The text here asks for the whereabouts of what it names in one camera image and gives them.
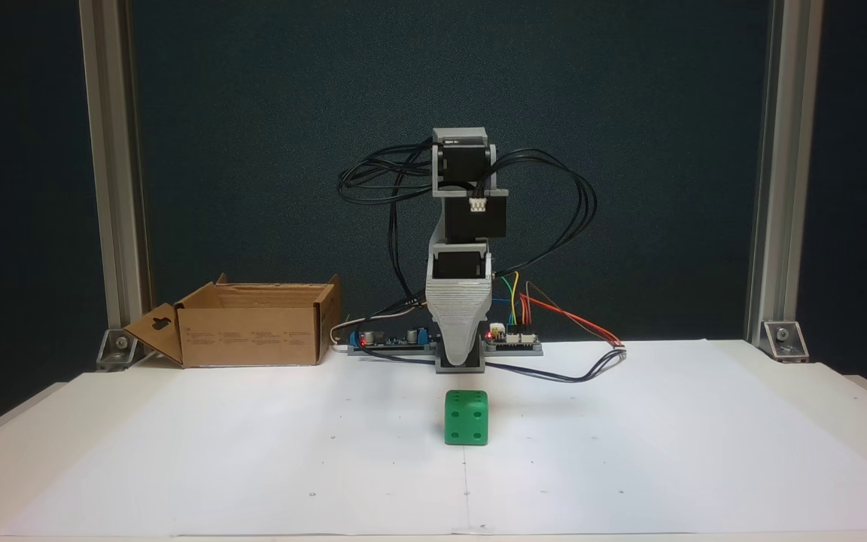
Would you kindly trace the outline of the grey wide fixed gripper finger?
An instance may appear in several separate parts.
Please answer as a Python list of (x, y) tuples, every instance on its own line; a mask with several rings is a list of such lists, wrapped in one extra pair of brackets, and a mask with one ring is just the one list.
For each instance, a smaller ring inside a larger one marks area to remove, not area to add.
[(481, 328), (491, 308), (491, 279), (429, 278), (424, 294), (440, 329), (436, 370), (484, 370)]

